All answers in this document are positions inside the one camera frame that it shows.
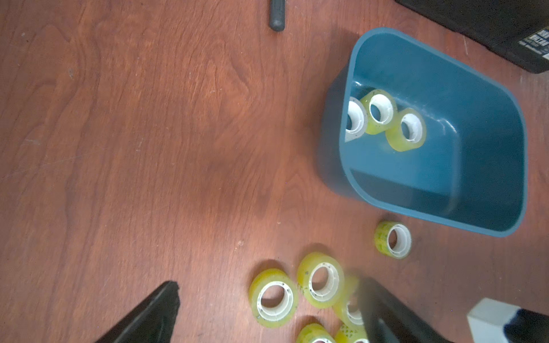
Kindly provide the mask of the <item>yellow tape roll one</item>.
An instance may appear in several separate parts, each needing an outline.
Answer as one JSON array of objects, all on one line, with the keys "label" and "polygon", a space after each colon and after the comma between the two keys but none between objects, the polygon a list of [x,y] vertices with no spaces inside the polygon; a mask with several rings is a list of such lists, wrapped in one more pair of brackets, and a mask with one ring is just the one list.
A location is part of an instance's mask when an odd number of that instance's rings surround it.
[{"label": "yellow tape roll one", "polygon": [[365,108],[367,128],[369,135],[380,134],[387,131],[393,125],[397,114],[397,105],[393,97],[382,89],[374,89],[360,99]]}]

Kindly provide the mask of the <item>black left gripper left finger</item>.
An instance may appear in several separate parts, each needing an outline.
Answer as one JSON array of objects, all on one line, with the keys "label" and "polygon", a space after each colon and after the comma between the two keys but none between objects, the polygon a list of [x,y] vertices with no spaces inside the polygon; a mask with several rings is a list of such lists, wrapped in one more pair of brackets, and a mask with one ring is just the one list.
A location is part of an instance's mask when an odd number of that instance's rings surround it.
[{"label": "black left gripper left finger", "polygon": [[165,281],[97,342],[171,342],[178,310],[179,285]]}]

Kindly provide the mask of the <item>yellow tape roll six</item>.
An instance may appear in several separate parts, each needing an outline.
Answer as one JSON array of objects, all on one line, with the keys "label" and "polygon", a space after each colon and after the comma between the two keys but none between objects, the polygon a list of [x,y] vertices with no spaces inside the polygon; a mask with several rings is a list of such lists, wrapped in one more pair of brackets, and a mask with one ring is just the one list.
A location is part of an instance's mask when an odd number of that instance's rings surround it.
[{"label": "yellow tape roll six", "polygon": [[410,230],[403,223],[384,221],[375,229],[374,245],[385,256],[402,260],[410,254],[412,244]]}]

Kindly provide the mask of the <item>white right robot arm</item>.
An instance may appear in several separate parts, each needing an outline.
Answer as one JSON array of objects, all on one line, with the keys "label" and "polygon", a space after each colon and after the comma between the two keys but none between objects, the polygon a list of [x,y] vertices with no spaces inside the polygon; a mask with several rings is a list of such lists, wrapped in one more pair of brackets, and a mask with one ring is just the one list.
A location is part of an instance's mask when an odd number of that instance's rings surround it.
[{"label": "white right robot arm", "polygon": [[548,316],[484,298],[467,314],[474,342],[548,342]]}]

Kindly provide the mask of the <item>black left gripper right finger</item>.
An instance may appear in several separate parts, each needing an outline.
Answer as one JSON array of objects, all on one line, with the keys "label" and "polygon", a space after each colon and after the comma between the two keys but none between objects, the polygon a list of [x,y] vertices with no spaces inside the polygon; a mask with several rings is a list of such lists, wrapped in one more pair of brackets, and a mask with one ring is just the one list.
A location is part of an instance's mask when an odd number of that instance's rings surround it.
[{"label": "black left gripper right finger", "polygon": [[360,277],[358,301],[370,342],[447,342],[372,277]]}]

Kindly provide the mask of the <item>yellow tape roll seven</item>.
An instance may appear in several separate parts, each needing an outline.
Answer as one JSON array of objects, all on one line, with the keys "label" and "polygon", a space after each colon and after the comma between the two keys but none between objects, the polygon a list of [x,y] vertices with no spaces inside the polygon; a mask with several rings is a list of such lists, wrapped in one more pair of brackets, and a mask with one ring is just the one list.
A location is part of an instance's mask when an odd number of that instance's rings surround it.
[{"label": "yellow tape roll seven", "polygon": [[335,343],[335,339],[322,325],[312,323],[302,328],[296,343]]}]

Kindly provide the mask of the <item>yellow tape roll five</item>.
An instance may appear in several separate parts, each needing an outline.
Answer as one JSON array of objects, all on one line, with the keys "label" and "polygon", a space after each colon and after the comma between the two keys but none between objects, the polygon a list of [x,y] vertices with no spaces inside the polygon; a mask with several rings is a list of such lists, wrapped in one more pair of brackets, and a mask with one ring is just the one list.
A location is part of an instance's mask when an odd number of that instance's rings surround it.
[{"label": "yellow tape roll five", "polygon": [[399,111],[385,136],[395,151],[410,151],[422,147],[427,138],[423,116],[412,108]]}]

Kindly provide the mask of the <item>large clear tape roll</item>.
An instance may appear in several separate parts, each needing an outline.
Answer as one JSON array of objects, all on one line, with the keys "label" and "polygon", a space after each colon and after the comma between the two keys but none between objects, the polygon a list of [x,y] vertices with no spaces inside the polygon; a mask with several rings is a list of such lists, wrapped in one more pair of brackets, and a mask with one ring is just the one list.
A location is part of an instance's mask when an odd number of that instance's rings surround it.
[{"label": "large clear tape roll", "polygon": [[347,108],[347,126],[345,142],[353,141],[363,136],[367,129],[367,112],[362,102],[350,97]]}]

